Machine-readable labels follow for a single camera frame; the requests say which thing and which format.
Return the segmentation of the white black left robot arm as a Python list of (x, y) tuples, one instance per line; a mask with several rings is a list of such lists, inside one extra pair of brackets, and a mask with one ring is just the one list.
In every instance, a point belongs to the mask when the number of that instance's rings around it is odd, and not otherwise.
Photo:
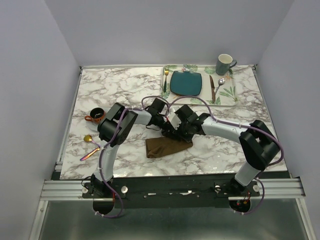
[(169, 122), (163, 110), (170, 110), (170, 104), (157, 97), (149, 106), (125, 107), (115, 103), (107, 111), (105, 118), (98, 124), (101, 140), (98, 165), (90, 177), (93, 191), (101, 198), (107, 197), (111, 191), (110, 180), (114, 177), (114, 163), (120, 145), (127, 139), (134, 125), (154, 125), (161, 130), (164, 137), (176, 139), (176, 129)]

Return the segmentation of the brown cloth napkin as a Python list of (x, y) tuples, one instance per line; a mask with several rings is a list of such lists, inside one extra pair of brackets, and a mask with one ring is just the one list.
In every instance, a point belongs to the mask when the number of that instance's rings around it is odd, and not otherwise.
[(146, 157), (155, 159), (185, 151), (193, 146), (193, 142), (176, 140), (168, 137), (149, 138), (145, 140)]

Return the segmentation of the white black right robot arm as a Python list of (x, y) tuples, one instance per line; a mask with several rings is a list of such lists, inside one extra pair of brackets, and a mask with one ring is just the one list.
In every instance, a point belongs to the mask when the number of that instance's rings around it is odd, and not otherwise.
[(230, 183), (230, 191), (236, 196), (247, 192), (249, 183), (282, 151), (278, 140), (260, 120), (248, 124), (224, 121), (215, 118), (211, 111), (197, 115), (188, 105), (169, 111), (166, 120), (181, 136), (216, 136), (241, 145), (246, 162)]

